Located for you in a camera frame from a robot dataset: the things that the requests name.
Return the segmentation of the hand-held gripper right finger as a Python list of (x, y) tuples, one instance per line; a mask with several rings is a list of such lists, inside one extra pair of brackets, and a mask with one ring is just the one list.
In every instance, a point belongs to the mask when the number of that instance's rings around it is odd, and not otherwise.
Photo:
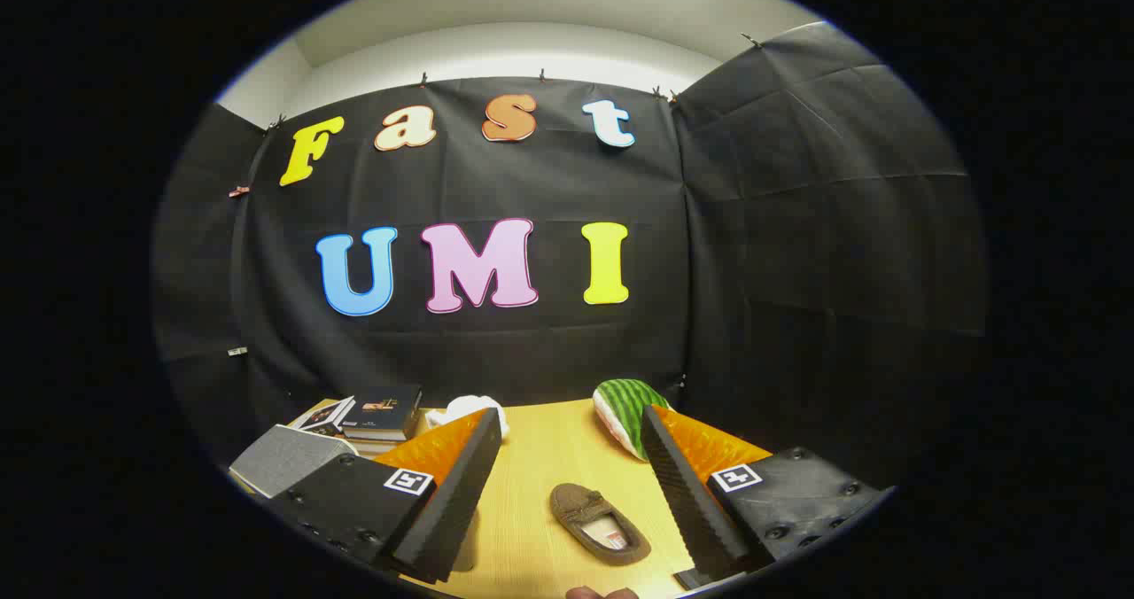
[(655, 405), (641, 412), (641, 445), (695, 570), (712, 581), (805, 560), (894, 495), (809, 448), (765, 452)]

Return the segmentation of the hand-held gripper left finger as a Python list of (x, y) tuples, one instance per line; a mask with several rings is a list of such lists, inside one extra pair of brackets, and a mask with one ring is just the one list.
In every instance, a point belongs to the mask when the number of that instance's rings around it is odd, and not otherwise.
[(268, 511), (372, 568), (446, 582), (500, 446), (498, 410), (475, 410), (376, 459), (336, 456)]

